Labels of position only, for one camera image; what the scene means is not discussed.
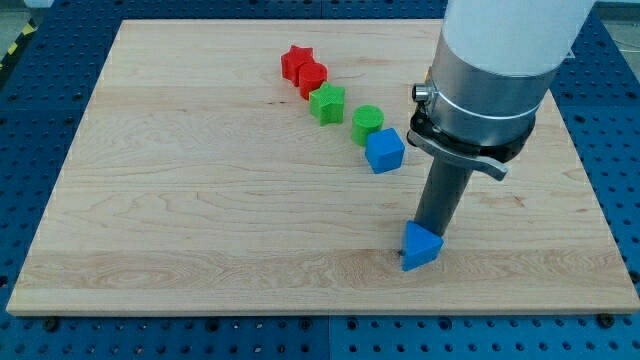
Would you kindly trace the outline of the black tool mount with lever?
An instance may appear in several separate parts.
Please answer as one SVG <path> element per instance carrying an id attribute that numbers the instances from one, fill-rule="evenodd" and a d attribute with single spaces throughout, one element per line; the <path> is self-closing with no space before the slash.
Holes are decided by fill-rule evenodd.
<path id="1" fill-rule="evenodd" d="M 532 131 L 530 125 L 522 135 L 501 145 L 473 145 L 437 130 L 425 108 L 417 107 L 410 120 L 407 141 L 435 159 L 502 181 L 509 171 L 506 163 L 521 152 Z"/>

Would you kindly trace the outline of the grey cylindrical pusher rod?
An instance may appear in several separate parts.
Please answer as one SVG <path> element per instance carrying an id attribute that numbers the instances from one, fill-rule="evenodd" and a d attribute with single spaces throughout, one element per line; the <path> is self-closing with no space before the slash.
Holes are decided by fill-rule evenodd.
<path id="1" fill-rule="evenodd" d="M 414 221 L 437 236 L 443 236 L 472 175 L 469 169 L 440 158 L 431 164 Z"/>

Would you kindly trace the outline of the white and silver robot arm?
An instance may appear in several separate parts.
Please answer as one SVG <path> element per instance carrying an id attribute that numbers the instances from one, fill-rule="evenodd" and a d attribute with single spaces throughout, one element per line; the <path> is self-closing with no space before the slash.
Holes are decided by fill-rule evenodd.
<path id="1" fill-rule="evenodd" d="M 473 172 L 501 181 L 594 0 L 452 0 L 407 140 L 433 158 L 415 222 L 442 235 Z"/>

